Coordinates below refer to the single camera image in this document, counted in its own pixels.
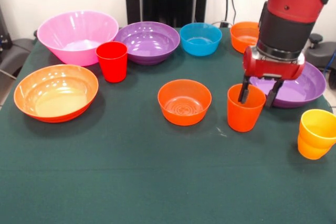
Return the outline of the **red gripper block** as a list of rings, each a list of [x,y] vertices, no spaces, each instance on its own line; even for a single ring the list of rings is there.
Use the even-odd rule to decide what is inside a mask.
[[[249,91],[250,77],[277,79],[269,91],[265,107],[270,108],[283,85],[284,80],[297,79],[305,67],[305,57],[300,53],[294,61],[280,61],[263,55],[255,46],[248,46],[243,55],[244,78],[238,102],[245,104]]]

